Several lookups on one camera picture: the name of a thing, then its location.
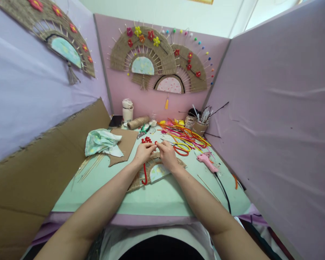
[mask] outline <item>forearm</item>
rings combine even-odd
[[[184,168],[179,168],[173,175],[195,216],[211,235],[225,232],[238,225],[222,204]]]
[[[127,165],[83,203],[65,222],[64,228],[77,237],[95,239],[118,210],[141,167],[136,162]]]

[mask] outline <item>smartphone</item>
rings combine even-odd
[[[110,127],[121,126],[123,121],[123,116],[113,116],[111,123],[109,123]]]

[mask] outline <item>pink glue gun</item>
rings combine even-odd
[[[198,161],[200,162],[204,162],[205,165],[207,165],[208,169],[212,172],[212,173],[216,173],[219,171],[219,169],[217,167],[215,167],[211,161],[209,160],[208,156],[203,154],[200,154],[197,156]]]

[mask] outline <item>yellow tassel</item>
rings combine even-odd
[[[169,95],[167,95],[167,100],[165,103],[165,109],[169,109]]]

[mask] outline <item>water bottle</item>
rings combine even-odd
[[[129,123],[134,119],[134,106],[131,99],[124,99],[123,104],[123,119],[124,123]]]

